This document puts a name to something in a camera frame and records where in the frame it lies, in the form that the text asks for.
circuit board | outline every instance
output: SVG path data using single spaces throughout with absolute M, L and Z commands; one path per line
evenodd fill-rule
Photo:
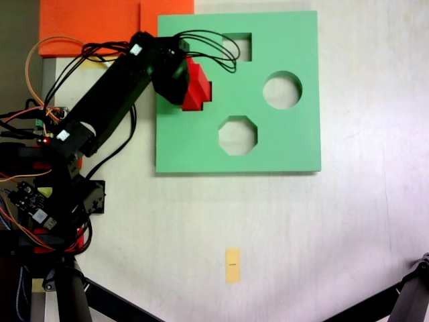
M 57 224 L 45 211 L 47 198 L 26 182 L 18 185 L 17 191 L 9 194 L 11 202 L 21 211 L 27 213 L 36 223 L 51 230 Z

white table surface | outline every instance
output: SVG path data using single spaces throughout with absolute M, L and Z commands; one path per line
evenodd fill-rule
M 322 172 L 156 175 L 149 88 L 135 137 L 94 176 L 107 199 L 78 257 L 89 278 L 169 322 L 323 321 L 429 251 L 429 2 L 196 0 L 197 13 L 310 9 Z M 79 70 L 56 104 L 73 106 L 102 72 Z M 83 172 L 128 133 L 127 117 Z M 225 283 L 229 247 L 241 250 L 239 284 Z

orange sheet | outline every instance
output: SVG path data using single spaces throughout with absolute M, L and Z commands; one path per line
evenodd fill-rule
M 67 35 L 84 43 L 129 41 L 140 29 L 155 36 L 159 15 L 185 13 L 194 13 L 194 0 L 41 0 L 40 39 Z M 79 45 L 65 41 L 47 42 L 39 49 L 43 57 L 79 53 Z

red foam piece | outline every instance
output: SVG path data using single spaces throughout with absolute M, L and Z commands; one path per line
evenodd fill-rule
M 187 61 L 190 82 L 182 110 L 202 111 L 202 104 L 212 100 L 212 85 L 208 81 L 201 65 L 195 64 L 191 58 L 187 58 Z

green shape sorter board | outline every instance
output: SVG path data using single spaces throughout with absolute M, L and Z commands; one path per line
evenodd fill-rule
M 158 95 L 157 172 L 312 172 L 320 171 L 317 12 L 159 16 L 158 35 L 185 30 L 251 34 L 251 61 L 238 62 L 235 74 L 208 58 L 196 58 L 212 82 L 212 101 L 203 111 L 182 111 Z M 220 44 L 220 36 L 210 37 Z M 189 41 L 192 51 L 219 55 Z M 302 94 L 289 109 L 275 109 L 263 97 L 269 77 L 286 72 Z M 219 145 L 228 119 L 246 117 L 257 128 L 257 144 L 246 155 L 231 156 Z

